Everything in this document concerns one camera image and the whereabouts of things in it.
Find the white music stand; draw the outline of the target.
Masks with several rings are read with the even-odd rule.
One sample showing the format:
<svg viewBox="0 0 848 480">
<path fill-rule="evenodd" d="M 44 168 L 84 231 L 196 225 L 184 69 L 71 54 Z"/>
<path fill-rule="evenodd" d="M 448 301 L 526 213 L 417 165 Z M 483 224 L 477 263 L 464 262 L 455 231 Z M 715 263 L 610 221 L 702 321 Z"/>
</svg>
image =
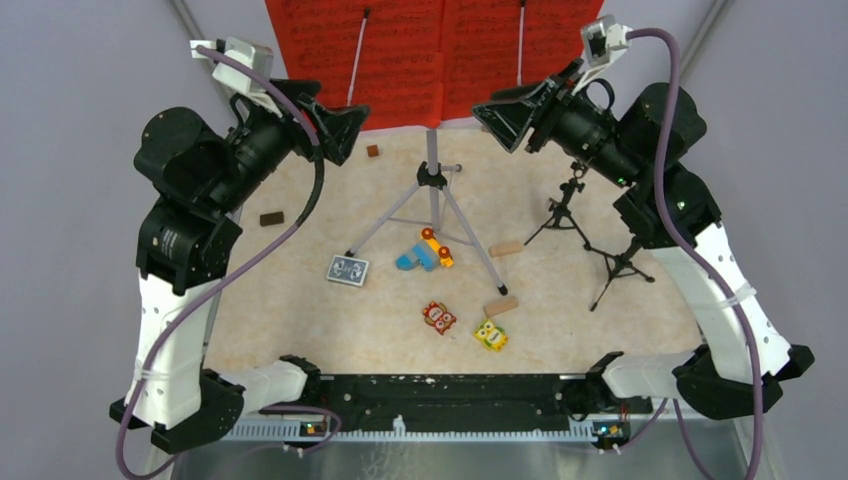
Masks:
<svg viewBox="0 0 848 480">
<path fill-rule="evenodd" d="M 484 267 L 486 268 L 492 280 L 494 281 L 495 287 L 498 290 L 499 294 L 502 296 L 506 296 L 508 294 L 507 286 L 497 273 L 494 265 L 490 261 L 481 243 L 479 242 L 479 239 L 477 238 L 474 230 L 468 223 L 465 215 L 463 214 L 461 208 L 456 202 L 455 197 L 451 193 L 450 181 L 444 176 L 446 172 L 460 172 L 463 169 L 463 166 L 460 164 L 442 165 L 442 163 L 439 162 L 438 133 L 432 128 L 426 131 L 426 153 L 427 159 L 420 164 L 416 172 L 416 180 L 413 185 L 409 189 L 407 189 L 404 194 L 400 196 L 400 198 L 388 209 L 388 211 L 386 211 L 382 216 L 377 219 L 376 223 L 374 223 L 373 226 L 370 227 L 370 229 L 365 234 L 363 234 L 362 237 L 357 240 L 344 253 L 343 256 L 355 258 L 355 254 L 373 237 L 373 235 L 380 228 L 383 227 L 385 223 L 389 221 L 420 225 L 423 228 L 431 227 L 435 232 L 436 239 L 440 243 L 443 240 L 450 240 L 474 248 L 479 254 Z M 423 188 L 425 188 L 429 192 L 430 219 L 428 221 L 422 221 L 397 217 L 395 213 L 406 204 L 406 202 L 413 196 L 413 194 L 417 193 Z M 449 207 L 453 211 L 453 213 L 459 220 L 460 226 L 463 228 L 465 234 L 467 235 L 466 239 L 456 238 L 442 231 L 442 223 L 444 220 L 443 210 L 447 207 Z"/>
</svg>

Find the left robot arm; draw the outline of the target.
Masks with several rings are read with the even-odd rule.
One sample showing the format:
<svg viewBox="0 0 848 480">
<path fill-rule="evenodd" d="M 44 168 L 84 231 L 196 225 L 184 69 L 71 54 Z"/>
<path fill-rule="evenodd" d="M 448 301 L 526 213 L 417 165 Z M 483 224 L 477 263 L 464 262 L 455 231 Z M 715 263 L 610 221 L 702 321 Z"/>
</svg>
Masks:
<svg viewBox="0 0 848 480">
<path fill-rule="evenodd" d="M 136 371 L 116 421 L 150 427 L 154 446 L 179 454 L 223 438 L 244 415 L 286 403 L 297 413 L 319 404 L 318 368 L 285 355 L 242 372 L 203 367 L 210 302 L 241 235 L 232 213 L 282 160 L 296 154 L 314 167 L 306 210 L 323 187 L 327 163 L 342 165 L 365 125 L 366 105 L 326 107 L 313 80 L 274 81 L 316 130 L 310 139 L 280 102 L 253 100 L 226 136 L 194 110 L 166 109 L 146 124 L 134 158 L 158 199 L 142 221 L 136 265 L 142 315 Z"/>
</svg>

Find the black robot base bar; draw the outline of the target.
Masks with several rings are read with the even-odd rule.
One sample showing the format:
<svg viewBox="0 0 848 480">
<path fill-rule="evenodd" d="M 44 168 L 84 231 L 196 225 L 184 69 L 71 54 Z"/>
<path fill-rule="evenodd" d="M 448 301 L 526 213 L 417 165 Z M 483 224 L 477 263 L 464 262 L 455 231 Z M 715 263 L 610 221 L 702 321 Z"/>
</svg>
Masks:
<svg viewBox="0 0 848 480">
<path fill-rule="evenodd" d="M 649 414 L 646 397 L 618 399 L 582 374 L 329 374 L 307 369 L 303 413 L 336 414 L 345 433 L 387 432 L 402 421 L 412 433 L 564 432 L 592 416 Z"/>
</svg>

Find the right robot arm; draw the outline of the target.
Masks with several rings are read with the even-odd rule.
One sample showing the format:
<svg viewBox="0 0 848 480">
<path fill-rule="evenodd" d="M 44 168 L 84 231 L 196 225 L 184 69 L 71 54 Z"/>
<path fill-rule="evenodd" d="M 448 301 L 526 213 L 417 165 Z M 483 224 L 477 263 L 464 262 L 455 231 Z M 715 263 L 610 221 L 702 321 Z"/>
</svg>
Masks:
<svg viewBox="0 0 848 480">
<path fill-rule="evenodd" d="M 680 91 L 663 167 L 662 196 L 654 190 L 654 160 L 669 86 L 645 87 L 621 117 L 595 104 L 577 85 L 579 63 L 544 81 L 495 92 L 472 115 L 508 152 L 559 146 L 575 166 L 622 189 L 615 210 L 643 250 L 666 270 L 702 334 L 702 343 L 676 354 L 605 355 L 588 372 L 586 397 L 600 412 L 626 398 L 686 402 L 724 420 L 769 411 L 782 383 L 814 363 L 811 349 L 780 335 L 732 257 L 720 209 L 705 182 L 680 162 L 706 133 L 691 96 Z"/>
</svg>

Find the red sheet music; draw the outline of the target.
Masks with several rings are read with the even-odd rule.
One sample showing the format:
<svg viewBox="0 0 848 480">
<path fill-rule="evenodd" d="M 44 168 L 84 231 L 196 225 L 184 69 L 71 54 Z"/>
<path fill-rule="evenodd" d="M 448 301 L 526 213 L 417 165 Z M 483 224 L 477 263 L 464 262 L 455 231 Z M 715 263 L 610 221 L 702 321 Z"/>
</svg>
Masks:
<svg viewBox="0 0 848 480">
<path fill-rule="evenodd" d="M 444 93 L 441 1 L 270 0 L 287 75 L 327 107 L 367 105 L 366 129 L 437 127 Z"/>
<path fill-rule="evenodd" d="M 441 29 L 444 120 L 467 118 L 497 90 L 530 85 L 583 51 L 600 1 L 446 1 Z"/>
</svg>

